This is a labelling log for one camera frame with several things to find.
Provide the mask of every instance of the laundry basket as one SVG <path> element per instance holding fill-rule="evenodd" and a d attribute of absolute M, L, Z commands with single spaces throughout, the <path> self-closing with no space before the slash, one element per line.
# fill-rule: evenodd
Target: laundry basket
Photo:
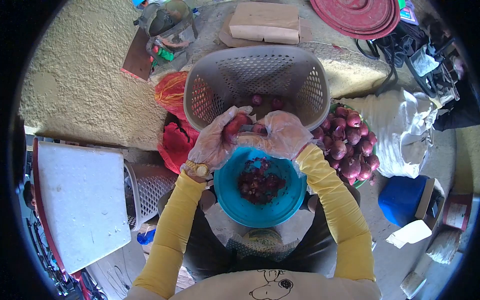
<path fill-rule="evenodd" d="M 123 163 L 128 224 L 131 231 L 138 231 L 158 213 L 158 200 L 171 190 L 178 175 L 164 166 Z"/>
<path fill-rule="evenodd" d="M 190 70 L 183 95 L 188 122 L 200 131 L 235 105 L 251 105 L 253 94 L 280 97 L 283 110 L 309 130 L 328 115 L 330 92 L 325 70 L 313 54 L 292 46 L 232 48 L 202 57 Z M 269 106 L 254 108 L 257 119 Z"/>

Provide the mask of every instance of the yellow arm sleeve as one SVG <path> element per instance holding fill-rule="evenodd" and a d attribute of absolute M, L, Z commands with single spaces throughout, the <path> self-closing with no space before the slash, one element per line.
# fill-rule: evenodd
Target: yellow arm sleeve
<path fill-rule="evenodd" d="M 335 277 L 374 281 L 372 234 L 352 194 L 317 146 L 306 146 L 296 162 L 307 175 L 308 185 L 318 194 L 338 244 Z"/>
<path fill-rule="evenodd" d="M 193 217 L 206 183 L 182 171 L 156 227 L 150 256 L 133 285 L 165 299 L 175 294 L 177 277 L 192 229 Z"/>

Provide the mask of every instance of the snoopy drawing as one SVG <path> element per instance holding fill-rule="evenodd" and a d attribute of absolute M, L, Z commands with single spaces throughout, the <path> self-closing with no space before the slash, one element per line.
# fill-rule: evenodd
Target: snoopy drawing
<path fill-rule="evenodd" d="M 284 270 L 258 270 L 263 272 L 267 283 L 264 286 L 254 289 L 250 295 L 256 300 L 278 300 L 290 293 L 293 282 L 289 279 L 279 279 Z"/>

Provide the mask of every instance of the orange mesh bag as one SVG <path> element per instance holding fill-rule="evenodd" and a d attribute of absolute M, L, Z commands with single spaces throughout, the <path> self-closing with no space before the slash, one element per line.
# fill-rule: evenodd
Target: orange mesh bag
<path fill-rule="evenodd" d="M 163 143 L 157 145 L 165 166 L 180 174 L 180 166 L 187 160 L 188 153 L 195 145 L 198 135 L 183 111 L 183 91 L 188 72 L 177 72 L 165 76 L 155 87 L 155 101 L 168 112 L 179 118 L 180 124 L 165 126 Z"/>

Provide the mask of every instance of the stacked red lids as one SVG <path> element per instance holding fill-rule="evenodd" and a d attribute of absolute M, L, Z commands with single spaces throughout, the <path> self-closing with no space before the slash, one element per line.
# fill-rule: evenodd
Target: stacked red lids
<path fill-rule="evenodd" d="M 330 27 L 358 39 L 381 38 L 400 21 L 398 0 L 310 0 Z"/>

